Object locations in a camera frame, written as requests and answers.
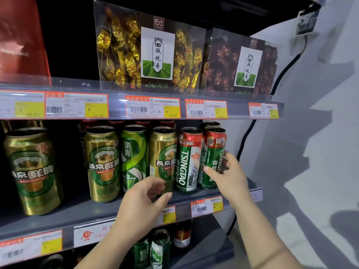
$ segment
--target yellow price label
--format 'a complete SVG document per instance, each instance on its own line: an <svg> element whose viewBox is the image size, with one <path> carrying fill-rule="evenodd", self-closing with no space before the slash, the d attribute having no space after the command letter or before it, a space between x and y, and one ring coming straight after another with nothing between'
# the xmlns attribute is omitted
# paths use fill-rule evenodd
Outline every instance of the yellow price label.
<svg viewBox="0 0 359 269"><path fill-rule="evenodd" d="M17 118L45 118L44 102L15 102L15 116Z"/></svg>
<svg viewBox="0 0 359 269"><path fill-rule="evenodd" d="M279 119L279 113L277 109L269 110L270 119Z"/></svg>
<svg viewBox="0 0 359 269"><path fill-rule="evenodd" d="M41 255L47 255L62 250L62 238L43 242L41 245Z"/></svg>
<svg viewBox="0 0 359 269"><path fill-rule="evenodd" d="M179 106L164 106L164 117L171 119L181 118L181 109Z"/></svg>
<svg viewBox="0 0 359 269"><path fill-rule="evenodd" d="M85 103L85 117L108 118L107 103Z"/></svg>
<svg viewBox="0 0 359 269"><path fill-rule="evenodd" d="M163 214L163 224L170 224L176 222L176 212Z"/></svg>
<svg viewBox="0 0 359 269"><path fill-rule="evenodd" d="M228 119L227 108L214 108L217 119Z"/></svg>
<svg viewBox="0 0 359 269"><path fill-rule="evenodd" d="M213 212L219 212L223 210L223 200L221 199L219 202L213 202Z"/></svg>

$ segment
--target hand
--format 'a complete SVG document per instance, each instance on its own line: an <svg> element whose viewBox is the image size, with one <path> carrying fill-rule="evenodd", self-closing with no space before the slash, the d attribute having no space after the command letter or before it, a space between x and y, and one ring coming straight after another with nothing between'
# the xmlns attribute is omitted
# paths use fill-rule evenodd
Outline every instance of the hand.
<svg viewBox="0 0 359 269"><path fill-rule="evenodd" d="M120 230L127 230L131 244L150 232L172 198L172 193L166 193L152 203L151 199L164 190L164 184L165 181L161 178L146 177L124 195L114 225Z"/></svg>
<svg viewBox="0 0 359 269"><path fill-rule="evenodd" d="M236 209L241 199L248 198L251 200L247 176L234 155L224 151L224 156L227 159L223 158L222 165L224 164L228 169L223 174L208 166L204 167L204 172L217 183L220 192Z"/></svg>

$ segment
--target price tag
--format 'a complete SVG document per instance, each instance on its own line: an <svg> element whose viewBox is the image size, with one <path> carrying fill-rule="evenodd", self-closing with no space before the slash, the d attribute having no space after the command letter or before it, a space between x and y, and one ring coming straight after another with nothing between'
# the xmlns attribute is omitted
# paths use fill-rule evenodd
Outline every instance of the price tag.
<svg viewBox="0 0 359 269"><path fill-rule="evenodd" d="M101 241L110 231L116 218L97 221L74 227L74 247L93 244Z"/></svg>
<svg viewBox="0 0 359 269"><path fill-rule="evenodd" d="M107 94L45 92L47 118L108 118Z"/></svg>
<svg viewBox="0 0 359 269"><path fill-rule="evenodd" d="M45 95L34 91L0 90L0 118L45 118Z"/></svg>
<svg viewBox="0 0 359 269"><path fill-rule="evenodd" d="M192 218L201 215L211 214L214 212L219 212L222 210L223 210L222 196L191 202Z"/></svg>
<svg viewBox="0 0 359 269"><path fill-rule="evenodd" d="M0 242L0 266L62 250L62 230Z"/></svg>
<svg viewBox="0 0 359 269"><path fill-rule="evenodd" d="M176 207L171 206L164 208L161 215L158 217L155 227L163 226L176 222Z"/></svg>
<svg viewBox="0 0 359 269"><path fill-rule="evenodd" d="M278 119L279 112L276 103L248 103L249 116L252 119Z"/></svg>
<svg viewBox="0 0 359 269"><path fill-rule="evenodd" d="M188 119L228 119L227 102L186 99Z"/></svg>
<svg viewBox="0 0 359 269"><path fill-rule="evenodd" d="M179 98L126 96L126 116L131 118L180 119Z"/></svg>

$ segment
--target white wall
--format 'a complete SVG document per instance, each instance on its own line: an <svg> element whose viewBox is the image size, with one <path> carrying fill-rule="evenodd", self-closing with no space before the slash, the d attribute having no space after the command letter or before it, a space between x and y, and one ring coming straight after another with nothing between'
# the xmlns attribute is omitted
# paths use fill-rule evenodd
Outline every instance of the white wall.
<svg viewBox="0 0 359 269"><path fill-rule="evenodd" d="M293 24L254 36L282 42L293 58ZM276 92L284 118L257 122L241 163L263 187L258 206L303 265L359 268L359 0L327 0L315 31ZM240 142L248 121L231 124ZM216 216L225 230L231 216Z"/></svg>

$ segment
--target green can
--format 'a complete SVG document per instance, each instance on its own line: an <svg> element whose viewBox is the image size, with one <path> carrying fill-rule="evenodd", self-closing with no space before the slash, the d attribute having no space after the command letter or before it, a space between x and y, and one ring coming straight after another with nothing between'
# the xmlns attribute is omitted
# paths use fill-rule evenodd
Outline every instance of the green can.
<svg viewBox="0 0 359 269"><path fill-rule="evenodd" d="M121 158L124 192L148 176L148 149L145 126L133 124L123 128Z"/></svg>
<svg viewBox="0 0 359 269"><path fill-rule="evenodd" d="M201 154L200 172L198 174L198 185L204 189L217 188L216 182L204 172L204 166L220 172L224 154L227 135L221 127L206 127L204 137L204 148Z"/></svg>
<svg viewBox="0 0 359 269"><path fill-rule="evenodd" d="M156 230L152 236L151 265L153 269L168 269L171 241L167 230Z"/></svg>
<svg viewBox="0 0 359 269"><path fill-rule="evenodd" d="M150 262L150 243L148 236L139 240L131 249L133 267L135 269L145 269Z"/></svg>

